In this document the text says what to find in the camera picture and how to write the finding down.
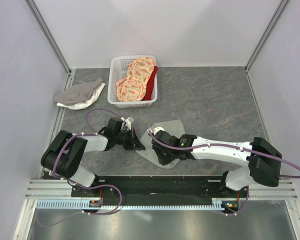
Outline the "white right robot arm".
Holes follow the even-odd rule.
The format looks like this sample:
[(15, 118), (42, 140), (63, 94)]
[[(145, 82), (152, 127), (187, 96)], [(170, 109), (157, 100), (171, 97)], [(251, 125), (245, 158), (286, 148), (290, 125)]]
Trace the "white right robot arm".
[(282, 154), (262, 137), (255, 137), (252, 142), (216, 141), (192, 134), (175, 137), (162, 127), (148, 129), (147, 133), (162, 166), (176, 159), (216, 160), (238, 165), (238, 169), (223, 173), (219, 191), (225, 197), (252, 184), (279, 185)]

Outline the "grey-green cloth napkin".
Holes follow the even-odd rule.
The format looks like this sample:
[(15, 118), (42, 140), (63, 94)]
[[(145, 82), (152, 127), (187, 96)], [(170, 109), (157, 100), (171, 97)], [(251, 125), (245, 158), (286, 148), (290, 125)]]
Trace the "grey-green cloth napkin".
[[(171, 136), (175, 136), (177, 138), (179, 138), (181, 135), (185, 134), (184, 125), (180, 119), (157, 122), (157, 123), (154, 123), (150, 127), (150, 129), (153, 130), (158, 127), (163, 128)], [(143, 158), (148, 160), (149, 162), (156, 165), (157, 167), (160, 167), (162, 169), (171, 169), (171, 168), (174, 168), (175, 165), (180, 161), (179, 159), (175, 159), (171, 163), (169, 163), (165, 166), (161, 165), (159, 163), (159, 159), (158, 159), (155, 151), (152, 149), (152, 138), (148, 135), (148, 129), (146, 129), (146, 131), (140, 138), (140, 142), (145, 147), (145, 150), (136, 150), (136, 152), (140, 156), (142, 156)]]

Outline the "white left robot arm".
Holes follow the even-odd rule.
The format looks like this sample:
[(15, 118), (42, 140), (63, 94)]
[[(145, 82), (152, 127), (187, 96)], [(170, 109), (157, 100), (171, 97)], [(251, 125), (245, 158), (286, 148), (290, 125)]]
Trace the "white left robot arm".
[(123, 146), (126, 151), (145, 150), (132, 122), (131, 117), (111, 117), (107, 126), (95, 133), (74, 134), (61, 130), (42, 155), (40, 164), (50, 170), (53, 177), (67, 179), (81, 186), (89, 197), (94, 197), (100, 191), (98, 176), (81, 166), (84, 153), (106, 152), (116, 145)]

